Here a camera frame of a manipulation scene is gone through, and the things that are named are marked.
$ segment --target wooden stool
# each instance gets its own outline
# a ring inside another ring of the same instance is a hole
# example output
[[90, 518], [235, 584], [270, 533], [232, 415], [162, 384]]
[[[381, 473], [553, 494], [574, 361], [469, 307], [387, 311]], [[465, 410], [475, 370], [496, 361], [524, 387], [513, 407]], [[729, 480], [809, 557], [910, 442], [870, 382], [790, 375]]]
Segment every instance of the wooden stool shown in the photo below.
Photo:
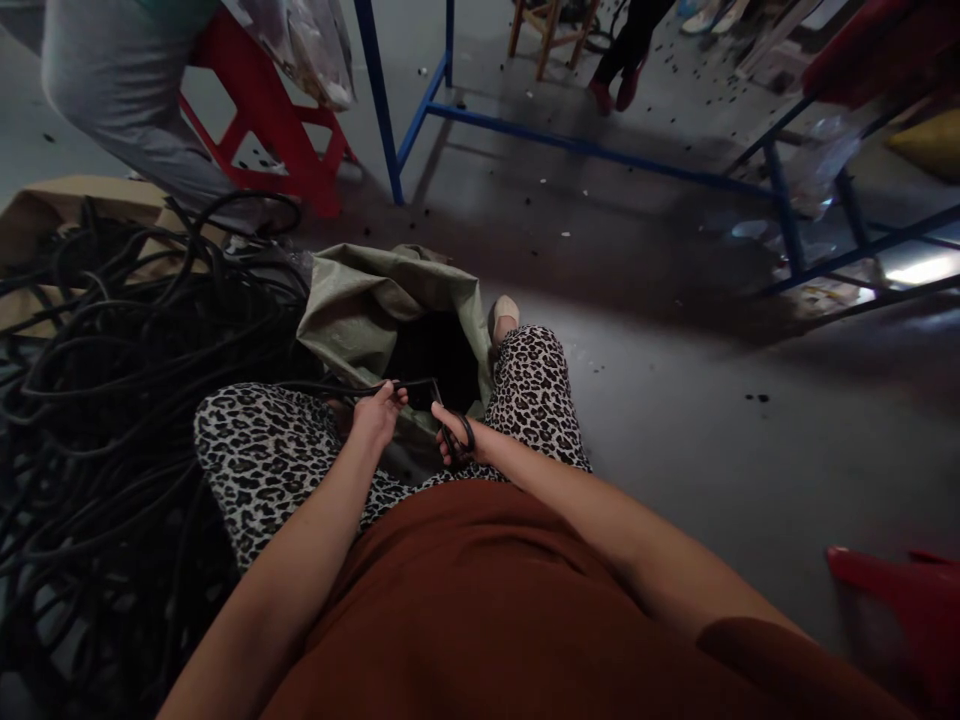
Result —
[[547, 67], [547, 58], [550, 57], [550, 51], [555, 47], [575, 42], [577, 45], [573, 48], [573, 57], [567, 63], [567, 67], [573, 70], [580, 61], [580, 53], [583, 52], [583, 43], [590, 34], [590, 28], [593, 27], [593, 19], [597, 15], [597, 7], [600, 0], [591, 0], [590, 10], [583, 21], [583, 27], [575, 33], [554, 38], [557, 32], [557, 22], [560, 19], [560, 7], [563, 0], [549, 0], [545, 5], [540, 5], [533, 10], [527, 10], [525, 0], [514, 0], [516, 10], [513, 13], [513, 30], [510, 32], [510, 47], [507, 55], [513, 57], [517, 54], [517, 39], [520, 37], [520, 26], [523, 21], [528, 23], [540, 33], [540, 61], [537, 63], [537, 82], [543, 80], [543, 71]]

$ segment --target blue metal shelf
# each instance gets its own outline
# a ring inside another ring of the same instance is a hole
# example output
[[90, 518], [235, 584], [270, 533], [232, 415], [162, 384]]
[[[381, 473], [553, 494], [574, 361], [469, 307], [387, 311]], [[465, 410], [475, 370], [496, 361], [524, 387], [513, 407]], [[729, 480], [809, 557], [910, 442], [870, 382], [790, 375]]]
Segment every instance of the blue metal shelf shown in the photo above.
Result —
[[[407, 159], [410, 157], [410, 151], [417, 141], [417, 136], [420, 133], [421, 127], [423, 127], [423, 121], [427, 115], [435, 115], [446, 120], [486, 128], [487, 130], [550, 145], [580, 155], [610, 160], [628, 167], [697, 183], [717, 190], [737, 192], [769, 200], [773, 203], [780, 218], [780, 228], [783, 233], [784, 246], [787, 251], [790, 277], [769, 286], [762, 291], [762, 295], [781, 293], [797, 285], [810, 282], [815, 278], [833, 273], [850, 263], [857, 262], [866, 257], [874, 257], [878, 252], [889, 250], [910, 240], [918, 240], [940, 247], [960, 250], [960, 244], [928, 237], [929, 233], [960, 220], [960, 204], [954, 205], [951, 208], [905, 228], [889, 228], [879, 223], [871, 223], [864, 219], [852, 180], [844, 169], [836, 180], [837, 196], [843, 206], [857, 248], [813, 267], [808, 268], [806, 266], [806, 261], [803, 257], [803, 245], [800, 241], [800, 228], [796, 214], [790, 204], [789, 189], [783, 176], [783, 168], [777, 152], [776, 143], [780, 131], [808, 108], [826, 89], [826, 86], [813, 89], [807, 97], [804, 97], [788, 110], [773, 127], [745, 150], [730, 169], [722, 175], [684, 170], [683, 168], [666, 165], [637, 155], [628, 155], [609, 150], [595, 143], [587, 142], [586, 140], [545, 133], [490, 115], [461, 110], [443, 103], [438, 103], [434, 98], [440, 89], [441, 80], [447, 87], [452, 87], [453, 85], [454, 0], [446, 0], [446, 49], [444, 50], [443, 57], [440, 58], [440, 62], [437, 64], [430, 84], [427, 86], [427, 90], [424, 93], [416, 113], [414, 113], [413, 120], [409, 128], [407, 128], [407, 132], [404, 134], [403, 141], [400, 143], [400, 149], [397, 151], [396, 145], [394, 144], [393, 126], [390, 120], [390, 105], [387, 100], [387, 92], [384, 84], [383, 66], [380, 61], [380, 46], [377, 40], [376, 21], [373, 16], [371, 0], [354, 0], [354, 5], [357, 10], [357, 19], [360, 25], [360, 39], [363, 43], [363, 50], [367, 60], [367, 70], [370, 75], [370, 84], [373, 90], [374, 107], [380, 126], [380, 139], [383, 142], [383, 152], [387, 161], [387, 174], [390, 177], [390, 188], [393, 193], [393, 200], [397, 205], [404, 204], [403, 185], [400, 181], [400, 173], [403, 172]], [[850, 53], [851, 56], [856, 57], [853, 51], [856, 51], [856, 54], [859, 55], [865, 49], [869, 49], [875, 43], [882, 41], [885, 35], [893, 30], [898, 22], [902, 21], [906, 14], [911, 12], [912, 9], [914, 8], [906, 10], [901, 16], [888, 19], [882, 27], [878, 28], [875, 35], [869, 38], [869, 43], [860, 44], [856, 48], [853, 48]], [[851, 61], [851, 63], [847, 65], [855, 65], [855, 61]], [[896, 112], [891, 111], [877, 118], [877, 120], [865, 128], [863, 136], [866, 137], [879, 130], [893, 117], [898, 115], [902, 109], [905, 108], [896, 108]], [[763, 151], [767, 169], [770, 174], [772, 189], [767, 190], [729, 177], [730, 173], [737, 167], [749, 161], [754, 154], [761, 150]], [[886, 234], [883, 237], [871, 241], [870, 230], [881, 231]], [[939, 287], [937, 284], [931, 284], [932, 291]], [[916, 295], [916, 289], [911, 291], [910, 297], [915, 297]]]

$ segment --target black cable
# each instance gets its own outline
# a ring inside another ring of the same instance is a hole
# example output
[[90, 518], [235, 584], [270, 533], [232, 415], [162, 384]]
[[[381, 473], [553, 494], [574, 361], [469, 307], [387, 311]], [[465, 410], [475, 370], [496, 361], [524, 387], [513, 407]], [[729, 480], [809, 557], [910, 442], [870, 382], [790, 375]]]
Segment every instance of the black cable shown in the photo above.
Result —
[[[295, 270], [231, 262], [203, 237], [230, 203], [264, 197], [293, 229], [279, 195], [233, 193], [195, 218], [171, 203], [180, 233], [86, 199], [78, 227], [0, 281], [0, 297], [41, 306], [0, 331], [0, 673], [47, 716], [152, 717], [238, 579], [193, 449], [204, 397], [247, 381], [376, 392], [336, 384], [297, 341], [309, 288]], [[165, 248], [140, 257], [150, 239]], [[48, 321], [49, 340], [16, 335]]]

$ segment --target gray pants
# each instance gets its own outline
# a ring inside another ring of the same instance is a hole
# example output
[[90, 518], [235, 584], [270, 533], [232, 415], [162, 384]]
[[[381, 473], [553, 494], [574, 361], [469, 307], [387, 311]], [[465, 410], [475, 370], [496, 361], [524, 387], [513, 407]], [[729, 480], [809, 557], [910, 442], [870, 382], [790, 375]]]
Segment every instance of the gray pants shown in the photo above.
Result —
[[[188, 211], [236, 190], [177, 105], [192, 34], [159, 24], [135, 0], [0, 0], [0, 25], [40, 55], [58, 113]], [[248, 200], [214, 219], [250, 234], [265, 217]]]

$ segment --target red plastic chair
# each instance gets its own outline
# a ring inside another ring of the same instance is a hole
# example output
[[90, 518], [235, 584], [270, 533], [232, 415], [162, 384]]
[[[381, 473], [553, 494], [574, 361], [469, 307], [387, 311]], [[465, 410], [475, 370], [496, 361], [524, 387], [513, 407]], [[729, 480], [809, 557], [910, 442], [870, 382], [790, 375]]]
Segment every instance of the red plastic chair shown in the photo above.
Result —
[[[340, 162], [356, 156], [347, 144], [336, 115], [322, 107], [294, 105], [277, 75], [273, 61], [240, 26], [220, 8], [197, 40], [191, 64], [213, 70], [237, 108], [236, 115], [215, 142], [190, 103], [180, 95], [180, 107], [210, 155], [241, 188], [299, 197], [320, 217], [340, 214], [335, 180]], [[317, 157], [303, 123], [321, 125], [331, 132], [323, 158]], [[283, 162], [288, 175], [245, 170], [233, 159], [240, 143], [252, 132], [261, 144]]]
[[892, 563], [831, 547], [827, 564], [835, 578], [893, 610], [934, 707], [955, 713], [960, 710], [960, 563], [909, 554], [911, 562]]

